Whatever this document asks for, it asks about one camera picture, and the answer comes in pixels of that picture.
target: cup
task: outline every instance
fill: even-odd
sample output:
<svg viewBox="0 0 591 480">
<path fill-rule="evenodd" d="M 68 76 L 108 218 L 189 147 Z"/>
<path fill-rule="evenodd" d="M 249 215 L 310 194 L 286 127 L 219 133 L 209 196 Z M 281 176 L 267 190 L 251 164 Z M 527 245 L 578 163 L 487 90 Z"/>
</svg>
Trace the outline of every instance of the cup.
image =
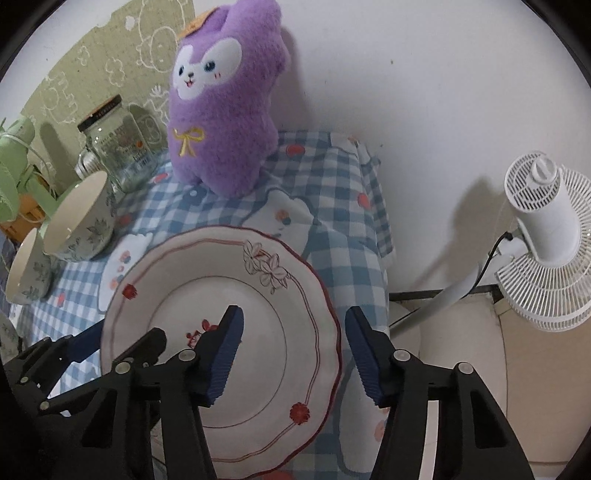
<svg viewBox="0 0 591 480">
<path fill-rule="evenodd" d="M 10 303 L 27 305 L 45 296 L 51 283 L 51 260 L 43 253 L 37 228 L 23 240 L 8 273 L 5 295 Z"/>
<path fill-rule="evenodd" d="M 67 194 L 51 217 L 43 238 L 45 253 L 70 262 L 90 260 L 109 243 L 115 212 L 107 173 L 91 174 Z"/>
</svg>

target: fan grille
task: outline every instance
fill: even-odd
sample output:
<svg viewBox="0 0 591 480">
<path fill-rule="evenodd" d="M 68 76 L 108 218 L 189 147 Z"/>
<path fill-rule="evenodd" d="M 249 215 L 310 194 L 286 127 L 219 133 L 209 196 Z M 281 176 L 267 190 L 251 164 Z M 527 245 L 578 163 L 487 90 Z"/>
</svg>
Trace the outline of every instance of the fan grille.
<svg viewBox="0 0 591 480">
<path fill-rule="evenodd" d="M 560 189 L 560 176 L 548 185 L 536 184 L 535 188 L 528 182 L 535 159 L 542 156 L 544 153 L 538 151 L 523 155 L 513 163 L 505 178 L 505 190 L 511 203 L 524 212 L 533 212 L 548 205 Z"/>
<path fill-rule="evenodd" d="M 562 169 L 582 229 L 577 254 L 567 265 L 550 268 L 527 253 L 497 272 L 511 307 L 549 332 L 569 330 L 591 316 L 591 180 Z"/>
</svg>

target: floor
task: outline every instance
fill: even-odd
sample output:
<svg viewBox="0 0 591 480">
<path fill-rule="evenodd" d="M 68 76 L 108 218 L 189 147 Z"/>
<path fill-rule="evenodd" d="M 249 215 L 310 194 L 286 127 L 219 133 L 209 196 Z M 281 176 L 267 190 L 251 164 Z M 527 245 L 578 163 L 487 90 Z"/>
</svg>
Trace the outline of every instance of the floor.
<svg viewBox="0 0 591 480">
<path fill-rule="evenodd" d="M 391 303 L 390 323 L 425 300 Z M 501 323 L 489 295 L 472 295 L 428 319 L 419 327 L 392 338 L 397 348 L 405 348 L 432 365 L 451 368 L 469 362 L 482 377 L 503 412 L 507 412 L 507 368 Z M 427 434 L 420 480 L 433 477 L 437 446 L 437 402 L 430 402 Z M 532 466 L 538 480 L 552 480 L 560 472 Z"/>
<path fill-rule="evenodd" d="M 534 472 L 556 476 L 591 424 L 591 322 L 547 333 L 504 300 L 495 310 L 505 339 L 507 418 Z"/>
</svg>

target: white electric fan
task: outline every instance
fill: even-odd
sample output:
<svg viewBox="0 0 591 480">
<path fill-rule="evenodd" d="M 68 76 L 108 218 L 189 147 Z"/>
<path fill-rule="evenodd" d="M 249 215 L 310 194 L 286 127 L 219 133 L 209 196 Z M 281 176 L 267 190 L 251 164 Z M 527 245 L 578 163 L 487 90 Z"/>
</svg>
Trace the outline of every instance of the white electric fan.
<svg viewBox="0 0 591 480">
<path fill-rule="evenodd" d="M 509 167 L 505 193 L 518 230 L 501 236 L 466 278 L 394 322 L 393 334 L 463 298 L 487 269 L 511 307 L 540 330 L 563 332 L 591 316 L 591 180 L 533 151 Z"/>
</svg>

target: leaf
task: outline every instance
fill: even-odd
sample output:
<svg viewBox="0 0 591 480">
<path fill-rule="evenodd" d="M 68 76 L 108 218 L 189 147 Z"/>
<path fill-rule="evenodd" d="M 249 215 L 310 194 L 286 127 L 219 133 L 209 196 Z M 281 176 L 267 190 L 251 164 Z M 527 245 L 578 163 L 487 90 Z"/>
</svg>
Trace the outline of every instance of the leaf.
<svg viewBox="0 0 591 480">
<path fill-rule="evenodd" d="M 271 285 L 272 278 L 273 277 L 271 276 L 271 274 L 263 273 L 263 275 L 261 275 L 261 285 L 263 287 L 268 287 L 269 285 Z"/>
</svg>

